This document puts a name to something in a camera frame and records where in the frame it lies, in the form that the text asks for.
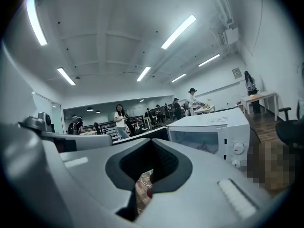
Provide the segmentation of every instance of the bag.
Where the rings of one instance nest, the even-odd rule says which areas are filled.
[[[189,109],[189,101],[188,100],[185,101],[185,108],[186,108],[185,110]]]

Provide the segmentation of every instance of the white shirt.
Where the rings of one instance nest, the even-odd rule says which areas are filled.
[[[196,102],[196,98],[195,98],[195,96],[194,95],[191,95],[190,93],[189,93],[189,95],[188,95],[188,97],[187,97],[187,101],[189,102],[189,104],[188,104],[188,106],[189,106],[189,108],[193,108],[193,107],[196,107],[196,105],[193,105],[193,103],[195,103]]]
[[[119,119],[123,119],[123,115],[119,116],[118,115],[118,112],[115,112],[114,114],[114,119],[117,118],[118,120]],[[116,127],[124,127],[124,120],[121,120],[119,122],[116,122]]]

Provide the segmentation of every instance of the black cap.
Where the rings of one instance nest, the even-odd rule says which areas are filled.
[[[191,88],[190,91],[188,91],[188,92],[189,92],[189,93],[190,93],[190,92],[197,92],[197,90],[194,89],[194,88]]]

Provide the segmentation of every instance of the microwave control knob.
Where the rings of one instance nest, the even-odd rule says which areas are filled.
[[[240,160],[233,160],[231,162],[231,165],[233,165],[235,168],[240,168],[241,167],[241,161]]]
[[[233,152],[234,154],[241,154],[244,152],[244,145],[242,142],[236,142],[233,145]]]

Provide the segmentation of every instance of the glass door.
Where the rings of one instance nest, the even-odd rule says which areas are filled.
[[[56,133],[64,134],[62,125],[61,105],[55,102],[52,102],[51,122],[52,124],[54,124],[54,129]]]

